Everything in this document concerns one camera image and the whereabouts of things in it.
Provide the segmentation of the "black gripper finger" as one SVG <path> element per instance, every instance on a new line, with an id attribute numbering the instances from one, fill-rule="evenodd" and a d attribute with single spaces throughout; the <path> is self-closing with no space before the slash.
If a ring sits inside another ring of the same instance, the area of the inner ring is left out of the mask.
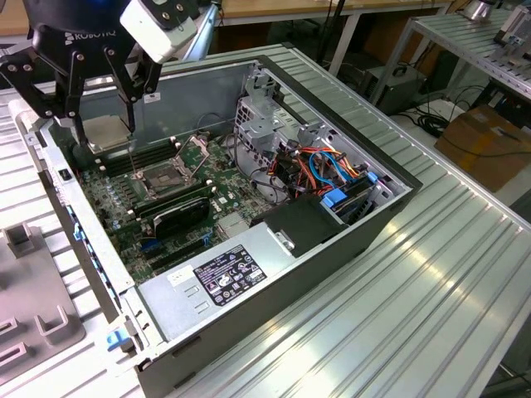
<path id="1" fill-rule="evenodd" d="M 30 105 L 33 111 L 44 119 L 55 118 L 58 123 L 71 130 L 79 144 L 87 144 L 83 122 L 80 117 L 80 98 L 85 87 L 85 56 L 78 51 L 70 55 L 70 70 L 63 75 L 55 66 L 55 93 L 46 94 L 32 82 L 36 64 L 32 50 L 21 50 L 1 56 L 1 75 Z"/>
<path id="2" fill-rule="evenodd" d="M 153 94 L 157 89 L 162 65 L 153 61 L 145 51 L 141 51 L 137 67 L 133 75 L 130 75 L 126 68 L 128 57 L 124 52 L 106 46 L 104 54 L 124 105 L 124 113 L 120 115 L 120 120 L 128 131 L 133 133 L 136 129 L 134 104 L 145 94 Z"/>

